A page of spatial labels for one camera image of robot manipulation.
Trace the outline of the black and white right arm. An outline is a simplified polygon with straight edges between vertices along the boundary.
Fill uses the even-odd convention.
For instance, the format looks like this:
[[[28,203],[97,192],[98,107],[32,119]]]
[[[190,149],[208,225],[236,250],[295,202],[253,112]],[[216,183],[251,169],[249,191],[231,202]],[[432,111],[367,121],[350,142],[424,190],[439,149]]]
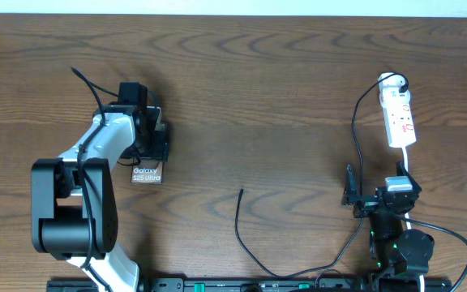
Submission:
[[[362,279],[368,291],[394,289],[417,291],[419,277],[428,273],[435,240],[417,229],[403,228],[403,216],[413,209],[422,191],[405,169],[396,163],[396,175],[385,178],[385,185],[374,195],[361,195],[350,166],[341,199],[353,207],[355,218],[367,218],[371,224],[371,255],[379,267]]]

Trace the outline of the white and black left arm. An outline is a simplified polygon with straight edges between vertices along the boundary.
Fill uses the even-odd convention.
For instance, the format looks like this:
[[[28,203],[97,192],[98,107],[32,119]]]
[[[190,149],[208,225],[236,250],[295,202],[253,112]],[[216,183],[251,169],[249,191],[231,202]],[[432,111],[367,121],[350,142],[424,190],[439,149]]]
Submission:
[[[133,165],[168,159],[167,126],[148,89],[122,82],[116,101],[99,104],[92,125],[56,158],[31,169],[32,245],[80,268],[86,280],[51,280],[48,291],[148,291],[140,266],[117,242],[118,210],[111,172],[121,159]]]

